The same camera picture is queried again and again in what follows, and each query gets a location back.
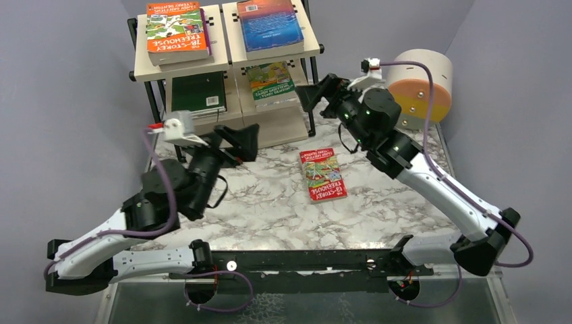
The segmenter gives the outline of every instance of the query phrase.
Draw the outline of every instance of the gray wall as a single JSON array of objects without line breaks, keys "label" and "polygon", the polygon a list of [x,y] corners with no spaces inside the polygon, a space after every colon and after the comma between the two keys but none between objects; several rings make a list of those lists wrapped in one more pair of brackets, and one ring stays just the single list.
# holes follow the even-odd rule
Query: gray wall
[{"label": "gray wall", "polygon": [[150,109],[127,77],[120,2],[29,4],[2,4],[0,322],[91,323],[100,295],[44,292],[46,243],[77,238],[138,189]]},{"label": "gray wall", "polygon": [[[453,108],[443,123],[458,178],[516,208],[535,248],[505,285],[519,323],[570,323],[572,2],[477,0],[447,51]],[[522,261],[511,241],[501,259]]]},{"label": "gray wall", "polygon": [[[326,51],[318,75],[360,74],[365,57],[393,60],[408,49],[444,53],[474,0],[309,0],[312,27]],[[145,0],[121,0],[131,17],[144,14]],[[226,3],[204,0],[202,5]]]}]

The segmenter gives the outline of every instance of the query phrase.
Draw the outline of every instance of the black metal shelf frame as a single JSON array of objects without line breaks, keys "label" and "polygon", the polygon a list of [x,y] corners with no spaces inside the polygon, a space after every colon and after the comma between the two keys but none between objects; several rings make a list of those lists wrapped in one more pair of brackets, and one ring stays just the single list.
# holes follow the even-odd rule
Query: black metal shelf frame
[{"label": "black metal shelf frame", "polygon": [[[304,6],[304,10],[306,11],[306,14],[308,15],[308,20],[310,21],[310,23],[312,22],[311,18],[310,18],[310,7],[308,5],[308,0],[301,0],[302,1],[302,5]],[[133,41],[133,48],[137,47],[137,18],[130,18],[127,20],[127,25],[129,26],[129,33],[131,35],[131,40]],[[320,54],[324,53],[324,45],[320,44]],[[308,70],[306,67],[306,59],[305,58],[301,58],[300,59],[300,64],[302,65],[302,69],[304,71],[304,75],[306,76],[306,79],[308,79]],[[310,69],[312,71],[312,82],[314,84],[317,84],[319,79],[318,79],[318,67],[316,65],[316,57],[312,56],[310,57]],[[131,81],[136,81],[135,79],[135,74],[133,71],[129,72],[129,79]],[[163,103],[163,109],[165,109],[167,107],[167,103],[166,103],[166,96],[165,96],[165,84],[163,83],[164,80],[157,80],[157,87],[159,88],[159,94],[161,96],[161,102]],[[147,92],[147,98],[149,100],[149,105],[151,106],[151,112],[153,114],[153,120],[156,123],[160,123],[161,122],[161,112],[159,109],[159,105],[157,104],[157,100],[155,97],[155,93],[153,92],[153,87],[152,87],[152,83],[151,81],[145,81],[143,82],[145,85],[145,91]],[[312,112],[308,113],[308,121],[310,123],[310,130],[308,130],[308,136],[309,137],[313,137],[316,135],[316,124],[314,121],[314,114]],[[183,155],[183,153],[181,152],[181,148],[175,145],[175,154],[177,155],[177,160],[179,160],[179,162],[181,163],[185,163],[186,162],[186,158]]]}]

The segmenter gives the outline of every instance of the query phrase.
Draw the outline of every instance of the dark green book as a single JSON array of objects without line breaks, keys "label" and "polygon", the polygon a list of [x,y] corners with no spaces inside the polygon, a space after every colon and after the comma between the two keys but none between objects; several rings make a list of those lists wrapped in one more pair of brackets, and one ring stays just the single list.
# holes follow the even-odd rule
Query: dark green book
[{"label": "dark green book", "polygon": [[188,110],[202,117],[227,110],[222,72],[174,78],[172,89],[171,111]]}]

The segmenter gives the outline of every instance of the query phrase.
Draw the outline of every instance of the white marble surface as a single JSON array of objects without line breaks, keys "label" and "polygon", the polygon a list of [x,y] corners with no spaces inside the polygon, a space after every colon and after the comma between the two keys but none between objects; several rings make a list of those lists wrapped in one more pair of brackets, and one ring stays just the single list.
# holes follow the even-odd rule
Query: white marble surface
[{"label": "white marble surface", "polygon": [[[322,102],[316,107],[321,111]],[[341,145],[338,123],[316,115],[317,135],[301,142],[259,150],[256,162],[221,172],[229,183],[225,200],[181,229],[135,247],[154,250],[187,246],[203,239],[213,250],[301,250],[392,247],[405,234],[443,234],[455,226],[425,198],[375,170],[365,153],[350,155]],[[404,131],[422,142],[421,132]],[[342,139],[353,146],[344,131]],[[437,131],[428,141],[432,158],[448,170]],[[311,205],[304,187],[299,152],[333,147],[340,162],[347,198]],[[161,158],[175,158],[172,145],[160,142]],[[211,203],[219,197],[219,181]]]}]

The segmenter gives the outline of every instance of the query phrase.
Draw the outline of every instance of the barcode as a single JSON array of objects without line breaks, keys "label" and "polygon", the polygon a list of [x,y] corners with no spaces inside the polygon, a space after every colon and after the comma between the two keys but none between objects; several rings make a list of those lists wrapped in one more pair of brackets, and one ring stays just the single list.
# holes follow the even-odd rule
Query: barcode
[{"label": "barcode", "polygon": [[219,98],[218,97],[208,97],[206,99],[206,105],[207,106],[213,106],[213,105],[218,105],[219,104]]}]

